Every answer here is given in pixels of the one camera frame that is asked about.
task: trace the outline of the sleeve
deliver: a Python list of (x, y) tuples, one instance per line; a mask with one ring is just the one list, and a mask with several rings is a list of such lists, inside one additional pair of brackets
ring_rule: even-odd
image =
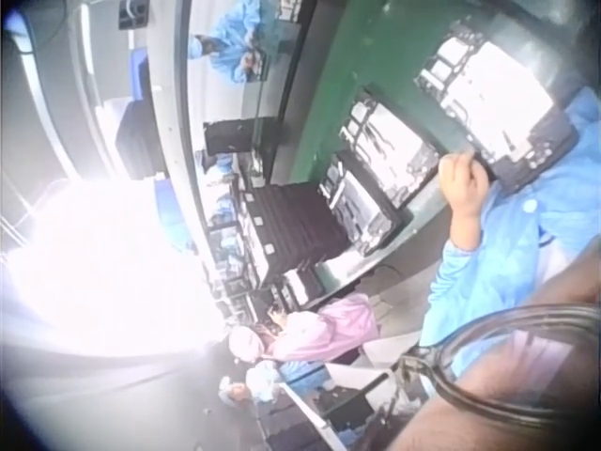
[(290, 314), (285, 333), (273, 343), (271, 355), (281, 362), (315, 360), (316, 354), (330, 345), (334, 329), (331, 321), (316, 313)]
[(261, 22), (261, 0), (244, 0), (241, 7), (244, 28), (247, 33), (254, 31)]
[(442, 263), (436, 279), (430, 287), (428, 301), (433, 304), (446, 298), (456, 287), (458, 279), (464, 274), (476, 251), (463, 251), (447, 241), (442, 250)]
[(462, 326), (471, 315), (466, 302), (474, 290), (477, 265), (470, 264), (479, 251), (466, 252), (448, 241), (442, 251), (442, 263), (430, 287), (430, 308), (422, 326), (421, 346), (432, 346)]
[(599, 122), (599, 99), (589, 87), (583, 87), (565, 109), (579, 133), (588, 125)]
[(248, 71), (241, 65), (238, 65), (232, 70), (231, 80), (236, 84), (244, 84), (248, 82)]
[(253, 399), (259, 402), (272, 402), (276, 394), (276, 386), (282, 375), (272, 361), (263, 361), (246, 373), (246, 384), (253, 393)]

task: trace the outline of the hand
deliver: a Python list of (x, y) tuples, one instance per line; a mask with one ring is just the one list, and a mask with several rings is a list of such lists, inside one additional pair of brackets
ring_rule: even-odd
[(252, 69), (254, 66), (254, 53), (248, 52), (248, 53), (244, 54), (244, 56), (242, 57), (242, 60), (240, 61), (240, 64), (246, 70)]
[(454, 215), (480, 218), (490, 183), (474, 152), (445, 155), (439, 164), (440, 188)]
[(270, 316), (271, 320), (277, 324), (278, 326), (280, 326), (282, 329), (285, 328), (286, 325), (286, 317), (287, 314), (283, 313), (283, 312), (274, 312), (274, 311), (269, 311), (268, 315)]

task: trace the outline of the cable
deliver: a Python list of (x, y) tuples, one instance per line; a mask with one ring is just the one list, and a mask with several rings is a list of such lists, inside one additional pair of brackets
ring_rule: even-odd
[(374, 272), (376, 272), (379, 268), (388, 268), (396, 275), (398, 275), (399, 282), (403, 282), (407, 277), (405, 277), (400, 271), (398, 271), (393, 265), (389, 265), (388, 263), (378, 263), (374, 268)]

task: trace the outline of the electronic device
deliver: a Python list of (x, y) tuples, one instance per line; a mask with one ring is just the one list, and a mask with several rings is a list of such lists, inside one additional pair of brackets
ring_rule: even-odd
[(364, 90), (340, 131), (362, 168), (396, 209), (405, 207), (436, 174), (442, 153), (429, 133), (407, 121), (408, 117), (401, 120)]
[(119, 30), (136, 30), (148, 26), (149, 0), (119, 1)]
[(454, 23), (416, 83), (513, 193), (571, 150), (578, 134), (534, 75), (474, 30), (470, 18)]
[(348, 239), (363, 256), (372, 254), (394, 231), (410, 222), (408, 211), (394, 207), (347, 149), (333, 155), (319, 188)]

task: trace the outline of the floor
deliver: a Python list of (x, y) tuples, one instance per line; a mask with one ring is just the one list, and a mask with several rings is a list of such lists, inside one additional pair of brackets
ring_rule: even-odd
[(438, 266), (437, 262), (405, 282), (370, 297), (382, 337), (407, 334), (422, 328), (430, 284)]

